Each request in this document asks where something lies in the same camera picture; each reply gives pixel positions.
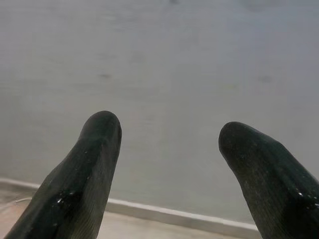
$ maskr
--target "wall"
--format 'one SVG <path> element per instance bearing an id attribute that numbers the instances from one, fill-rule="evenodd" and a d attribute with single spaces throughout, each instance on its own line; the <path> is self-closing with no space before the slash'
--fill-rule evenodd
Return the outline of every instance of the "wall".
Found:
<path id="1" fill-rule="evenodd" d="M 111 197 L 252 222 L 218 150 L 241 121 L 319 177 L 319 1 L 0 1 L 0 176 L 33 183 L 100 110 Z"/>

